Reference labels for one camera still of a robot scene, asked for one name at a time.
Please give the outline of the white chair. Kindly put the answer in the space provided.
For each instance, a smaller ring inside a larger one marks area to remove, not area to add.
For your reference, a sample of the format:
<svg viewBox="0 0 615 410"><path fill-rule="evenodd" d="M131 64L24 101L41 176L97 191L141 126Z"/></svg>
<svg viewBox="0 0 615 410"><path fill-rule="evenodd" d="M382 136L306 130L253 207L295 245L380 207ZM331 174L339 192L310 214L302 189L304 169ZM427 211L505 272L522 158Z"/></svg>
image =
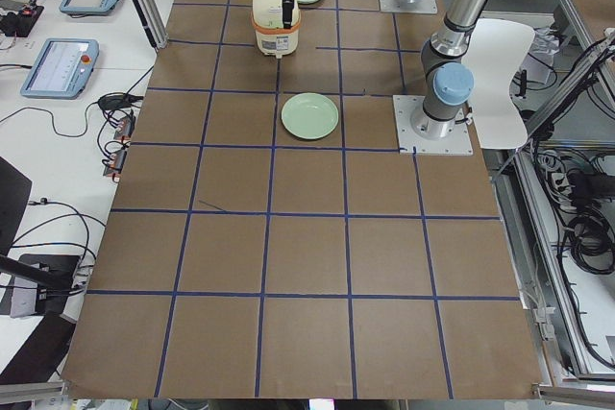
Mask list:
<svg viewBox="0 0 615 410"><path fill-rule="evenodd" d="M513 150L523 146L528 133L510 97L513 77L534 40L534 30L524 24L480 19L471 34L462 64L473 74L468 100L480 146Z"/></svg>

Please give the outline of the teach pendant near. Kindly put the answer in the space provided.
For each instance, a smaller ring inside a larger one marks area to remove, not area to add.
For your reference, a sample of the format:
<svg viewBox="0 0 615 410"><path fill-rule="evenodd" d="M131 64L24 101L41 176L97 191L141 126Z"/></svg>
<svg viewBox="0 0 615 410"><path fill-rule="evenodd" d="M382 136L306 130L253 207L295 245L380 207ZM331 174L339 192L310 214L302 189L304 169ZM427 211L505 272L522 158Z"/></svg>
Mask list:
<svg viewBox="0 0 615 410"><path fill-rule="evenodd" d="M26 98L75 99L85 89L99 56L94 39L48 38L20 95Z"/></svg>

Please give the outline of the green plate left side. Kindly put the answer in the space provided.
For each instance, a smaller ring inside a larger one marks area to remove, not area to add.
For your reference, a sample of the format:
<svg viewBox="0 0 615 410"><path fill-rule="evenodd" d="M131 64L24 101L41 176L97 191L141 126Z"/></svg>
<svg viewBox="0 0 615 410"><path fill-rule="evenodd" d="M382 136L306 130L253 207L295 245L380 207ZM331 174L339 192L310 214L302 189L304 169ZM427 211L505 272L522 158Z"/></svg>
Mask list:
<svg viewBox="0 0 615 410"><path fill-rule="evenodd" d="M330 98L318 93L301 93L284 103L281 119L292 135L316 140L334 131L339 122L339 113Z"/></svg>

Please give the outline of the white green rice cooker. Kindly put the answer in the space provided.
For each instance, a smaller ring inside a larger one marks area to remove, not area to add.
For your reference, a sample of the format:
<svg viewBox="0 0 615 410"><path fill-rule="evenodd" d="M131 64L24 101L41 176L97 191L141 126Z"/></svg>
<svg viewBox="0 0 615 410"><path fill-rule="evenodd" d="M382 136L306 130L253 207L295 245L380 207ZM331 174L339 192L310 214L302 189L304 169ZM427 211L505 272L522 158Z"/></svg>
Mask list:
<svg viewBox="0 0 615 410"><path fill-rule="evenodd" d="M253 0L251 21L256 44L265 56L281 59L292 54L298 46L301 12L295 3L289 29L283 27L282 0Z"/></svg>

